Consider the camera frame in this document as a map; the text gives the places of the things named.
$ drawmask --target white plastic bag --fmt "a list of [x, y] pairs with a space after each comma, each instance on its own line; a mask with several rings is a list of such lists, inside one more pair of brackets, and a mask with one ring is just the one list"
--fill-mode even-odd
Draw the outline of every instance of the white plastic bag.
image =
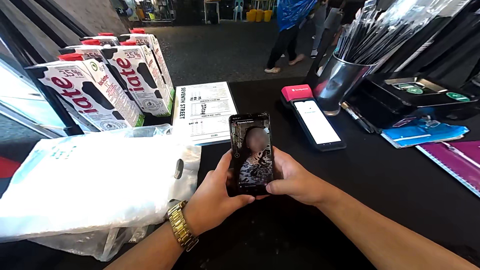
[[109, 261], [124, 243], [137, 243], [146, 236], [147, 226], [140, 228], [114, 228], [88, 233], [64, 233], [30, 238], [29, 240], [54, 249], [77, 255], [93, 256]]
[[[183, 145], [166, 135], [170, 129], [167, 124], [41, 140], [0, 199], [0, 241], [94, 231], [112, 236], [162, 222], [169, 201], [192, 196], [200, 166], [201, 147]], [[61, 242], [47, 238], [37, 242]]]

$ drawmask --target shoe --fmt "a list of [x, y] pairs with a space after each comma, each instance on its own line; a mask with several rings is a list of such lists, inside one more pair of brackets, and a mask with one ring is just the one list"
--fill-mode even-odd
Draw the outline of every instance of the shoe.
[[312, 53], [310, 54], [310, 58], [313, 59], [313, 58], [317, 57], [317, 54], [318, 54], [317, 50], [315, 50], [315, 49], [312, 50]]
[[305, 58], [304, 54], [299, 54], [293, 61], [288, 61], [288, 65], [293, 66], [294, 64], [302, 61]]
[[277, 67], [274, 67], [274, 68], [271, 68], [271, 69], [266, 68], [264, 71], [265, 71], [265, 73], [279, 73], [280, 68], [277, 68]]

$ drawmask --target black pants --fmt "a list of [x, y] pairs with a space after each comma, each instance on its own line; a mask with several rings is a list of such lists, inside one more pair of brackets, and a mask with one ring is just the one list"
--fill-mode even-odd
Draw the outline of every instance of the black pants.
[[295, 25], [290, 29], [285, 29], [278, 33], [275, 45], [272, 48], [270, 57], [268, 58], [268, 69], [275, 67], [275, 63], [278, 61], [278, 59], [280, 59], [285, 50], [287, 50], [289, 61], [293, 61], [297, 57], [295, 48], [297, 47], [297, 36], [299, 34], [299, 30], [299, 26]]

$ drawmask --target gold wristwatch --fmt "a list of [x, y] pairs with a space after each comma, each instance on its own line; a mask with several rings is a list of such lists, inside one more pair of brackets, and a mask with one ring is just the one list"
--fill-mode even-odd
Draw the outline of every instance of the gold wristwatch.
[[181, 201], [174, 207], [170, 208], [167, 212], [168, 220], [172, 225], [173, 234], [187, 252], [192, 249], [198, 243], [198, 238], [190, 233], [190, 229], [183, 218], [182, 209], [187, 205], [187, 201]]

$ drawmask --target milk carton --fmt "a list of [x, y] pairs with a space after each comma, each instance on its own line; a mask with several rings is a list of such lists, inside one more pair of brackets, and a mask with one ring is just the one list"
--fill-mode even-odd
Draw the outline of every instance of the milk carton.
[[169, 116], [172, 98], [162, 80], [152, 51], [145, 45], [135, 45], [135, 42], [122, 44], [125, 46], [103, 48], [103, 55], [112, 68], [117, 69], [144, 114]]
[[175, 89], [172, 84], [172, 79], [170, 78], [170, 73], [168, 73], [167, 64], [165, 64], [165, 59], [163, 58], [162, 50], [160, 49], [160, 45], [158, 43], [157, 38], [152, 34], [143, 34], [140, 33], [132, 33], [132, 34], [124, 34], [119, 36], [120, 41], [135, 41], [137, 45], [147, 45], [150, 49], [152, 49], [158, 67], [162, 73], [162, 77], [164, 78], [164, 82], [167, 85], [167, 88], [170, 92], [170, 96], [174, 97]]
[[59, 49], [60, 54], [69, 54], [69, 53], [80, 53], [83, 57], [83, 59], [102, 59], [102, 62], [107, 66], [107, 73], [109, 76], [112, 76], [117, 83], [121, 86], [123, 91], [125, 91], [125, 94], [128, 96], [131, 102], [135, 104], [135, 106], [138, 108], [139, 111], [141, 111], [140, 107], [136, 104], [134, 101], [132, 95], [128, 91], [127, 85], [125, 82], [121, 79], [121, 75], [118, 73], [117, 69], [112, 68], [110, 63], [107, 61], [105, 56], [102, 53], [103, 46], [100, 45], [100, 41], [97, 39], [88, 39], [82, 41], [82, 45], [73, 45], [73, 46], [67, 46], [63, 49]]
[[29, 67], [46, 87], [53, 88], [100, 131], [142, 126], [144, 116], [130, 102], [103, 62], [80, 54]]
[[102, 46], [103, 45], [112, 45], [112, 46], [120, 45], [119, 40], [117, 39], [117, 37], [113, 36], [112, 33], [98, 33], [98, 36], [82, 37], [80, 38], [80, 41], [89, 40], [89, 39], [97, 39], [98, 41], [100, 41], [100, 45]]

